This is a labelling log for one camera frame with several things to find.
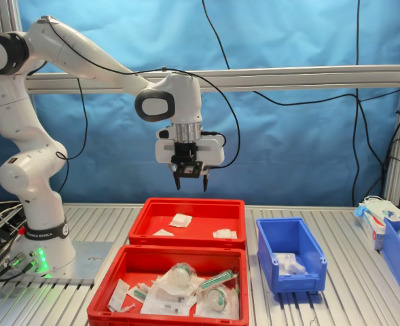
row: medical package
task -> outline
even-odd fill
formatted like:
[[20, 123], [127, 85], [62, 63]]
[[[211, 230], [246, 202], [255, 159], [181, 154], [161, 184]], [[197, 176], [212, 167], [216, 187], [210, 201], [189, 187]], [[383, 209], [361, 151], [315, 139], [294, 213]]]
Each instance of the medical package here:
[[239, 297], [236, 290], [221, 284], [198, 293], [194, 316], [238, 320]]
[[297, 262], [294, 253], [275, 253], [280, 266], [280, 275], [307, 274], [306, 268]]
[[107, 304], [107, 307], [112, 312], [121, 312], [122, 304], [124, 302], [124, 298], [129, 290], [129, 285], [123, 282], [122, 279], [118, 280], [117, 286], [112, 293], [111, 299]]
[[375, 250], [381, 250], [385, 235], [384, 221], [374, 217], [367, 207], [362, 204], [354, 211], [354, 216], [358, 218], [360, 224], [363, 226], [371, 247]]
[[170, 225], [176, 228], [186, 228], [191, 223], [192, 216], [177, 213], [172, 219]]

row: blue backdrop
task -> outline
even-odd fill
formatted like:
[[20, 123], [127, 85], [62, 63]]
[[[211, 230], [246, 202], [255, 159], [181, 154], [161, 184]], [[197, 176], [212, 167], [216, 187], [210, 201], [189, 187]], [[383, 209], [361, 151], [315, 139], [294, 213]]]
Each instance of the blue backdrop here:
[[[209, 16], [221, 36], [231, 68], [355, 64], [357, 1], [211, 1]], [[201, 0], [19, 1], [23, 29], [50, 14], [83, 32], [133, 70], [166, 65], [178, 69], [225, 69]], [[400, 64], [400, 0], [361, 4], [360, 64]], [[58, 71], [47, 65], [43, 71]], [[360, 91], [362, 99], [393, 90]], [[313, 101], [354, 90], [264, 92], [280, 102]], [[62, 190], [65, 202], [143, 202], [150, 196], [240, 198], [247, 204], [351, 205], [356, 164], [352, 152], [355, 100], [279, 107], [252, 92], [227, 93], [238, 116], [242, 143], [235, 163], [214, 170], [207, 193], [201, 180], [182, 180], [154, 157], [156, 130], [137, 117], [133, 98], [87, 94], [88, 142], [71, 161]], [[399, 94], [363, 103], [371, 144], [383, 158], [393, 133]], [[85, 121], [79, 95], [37, 95], [37, 114], [70, 156], [80, 149]], [[226, 162], [236, 151], [234, 119], [219, 94], [202, 95], [205, 130], [228, 138]], [[361, 115], [357, 131], [360, 200], [380, 176], [365, 142]], [[17, 152], [0, 136], [0, 165]], [[58, 189], [65, 168], [51, 179]], [[14, 198], [0, 186], [0, 200]]]

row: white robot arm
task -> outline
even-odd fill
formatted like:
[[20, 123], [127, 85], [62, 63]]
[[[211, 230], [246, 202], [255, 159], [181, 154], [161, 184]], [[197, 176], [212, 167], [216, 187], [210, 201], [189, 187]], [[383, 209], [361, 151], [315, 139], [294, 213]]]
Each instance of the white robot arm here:
[[154, 84], [110, 57], [87, 37], [50, 16], [42, 16], [27, 33], [0, 33], [0, 133], [20, 153], [0, 168], [0, 183], [23, 203], [27, 225], [10, 256], [35, 261], [31, 274], [42, 275], [70, 263], [75, 251], [58, 193], [49, 178], [65, 163], [67, 151], [43, 129], [24, 86], [27, 75], [47, 62], [82, 79], [99, 79], [136, 96], [135, 109], [145, 121], [171, 120], [157, 132], [156, 160], [169, 164], [177, 189], [181, 177], [204, 176], [224, 160], [223, 137], [202, 135], [198, 80], [171, 73]]

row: aluminum frame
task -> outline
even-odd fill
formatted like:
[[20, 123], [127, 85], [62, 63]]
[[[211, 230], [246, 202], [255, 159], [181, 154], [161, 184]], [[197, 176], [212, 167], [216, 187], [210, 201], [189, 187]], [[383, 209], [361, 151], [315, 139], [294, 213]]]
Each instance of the aluminum frame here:
[[[0, 31], [21, 31], [18, 0], [0, 0]], [[223, 92], [249, 92], [261, 90], [302, 90], [330, 88], [400, 88], [400, 65], [289, 67], [270, 69], [234, 69], [195, 71], [207, 77]], [[153, 82], [166, 73], [144, 73]], [[84, 80], [85, 93], [120, 93], [99, 81]], [[202, 92], [215, 89], [200, 81]], [[28, 77], [26, 87], [30, 94], [78, 93], [75, 78], [66, 73], [37, 73]], [[400, 159], [400, 142], [392, 151]], [[400, 162], [391, 162], [386, 178], [385, 197], [398, 204], [400, 200]]]

